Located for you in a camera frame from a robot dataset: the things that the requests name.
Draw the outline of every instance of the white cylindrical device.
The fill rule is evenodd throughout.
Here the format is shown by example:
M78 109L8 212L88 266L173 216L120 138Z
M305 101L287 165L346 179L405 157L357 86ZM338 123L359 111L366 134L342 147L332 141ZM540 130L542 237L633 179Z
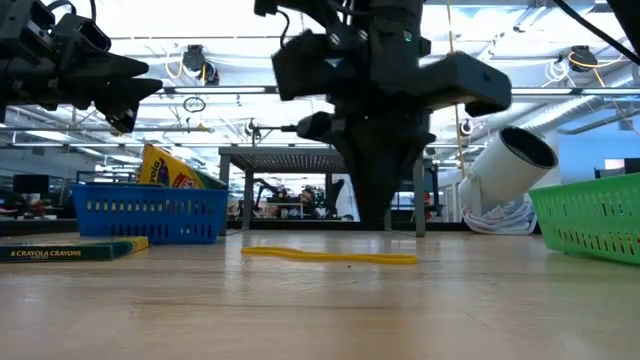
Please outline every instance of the white cylindrical device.
M521 128L502 129L460 183L462 207L480 216L515 200L557 165L556 154L542 139Z

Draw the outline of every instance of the wooden table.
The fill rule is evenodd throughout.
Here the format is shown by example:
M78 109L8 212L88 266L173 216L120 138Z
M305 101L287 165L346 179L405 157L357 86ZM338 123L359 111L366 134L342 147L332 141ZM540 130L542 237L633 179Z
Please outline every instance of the wooden table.
M415 266L241 246L417 253ZM637 359L640 269L538 238L244 232L112 262L0 265L3 359Z

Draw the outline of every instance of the yellow rubber band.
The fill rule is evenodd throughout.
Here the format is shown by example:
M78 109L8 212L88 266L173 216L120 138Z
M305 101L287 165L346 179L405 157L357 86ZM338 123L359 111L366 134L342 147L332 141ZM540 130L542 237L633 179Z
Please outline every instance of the yellow rubber band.
M272 246L242 248L243 255L278 256L305 261L358 261L376 264L410 265L418 260L415 255L405 254L332 254L307 252L297 249Z

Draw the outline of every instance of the green plastic basket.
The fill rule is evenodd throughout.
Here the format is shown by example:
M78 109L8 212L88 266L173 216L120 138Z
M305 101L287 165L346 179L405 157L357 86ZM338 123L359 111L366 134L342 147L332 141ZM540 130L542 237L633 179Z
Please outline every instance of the green plastic basket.
M529 195L549 249L640 264L640 174Z

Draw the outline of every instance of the wall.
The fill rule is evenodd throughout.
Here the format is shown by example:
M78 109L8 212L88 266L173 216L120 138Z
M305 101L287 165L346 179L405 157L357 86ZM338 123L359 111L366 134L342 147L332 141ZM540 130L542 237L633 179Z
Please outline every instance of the wall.
M640 136L619 131L611 124L580 135L560 136L560 175L563 184L595 179L594 168L603 169L605 159L640 157Z
M80 154L67 154L60 149L44 149L44 156L30 149L0 150L0 176L44 174L75 179L77 171L95 170L95 160Z

